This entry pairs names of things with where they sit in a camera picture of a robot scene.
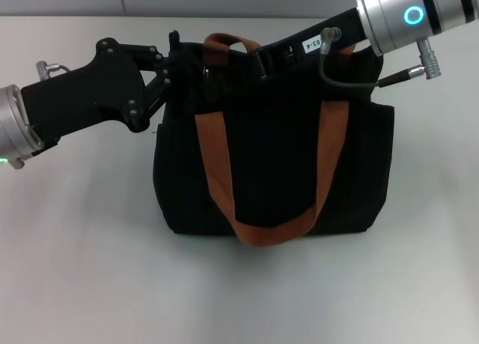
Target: black cable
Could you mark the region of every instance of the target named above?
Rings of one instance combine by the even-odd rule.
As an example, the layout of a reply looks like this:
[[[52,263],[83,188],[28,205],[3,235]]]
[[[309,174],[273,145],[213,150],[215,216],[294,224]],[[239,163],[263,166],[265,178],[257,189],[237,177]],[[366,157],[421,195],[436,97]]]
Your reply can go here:
[[[71,70],[70,70],[68,67],[64,66],[64,65],[58,65],[58,67],[60,67],[62,70],[66,71],[66,72],[68,72],[68,73],[71,73]]]
[[[334,87],[342,87],[342,88],[375,88],[378,87],[379,84],[376,83],[367,83],[365,82],[364,84],[355,84],[355,83],[348,83],[348,82],[339,82],[330,79],[325,73],[324,73],[324,63],[326,62],[326,55],[321,54],[320,56],[320,78],[328,85],[334,86]]]

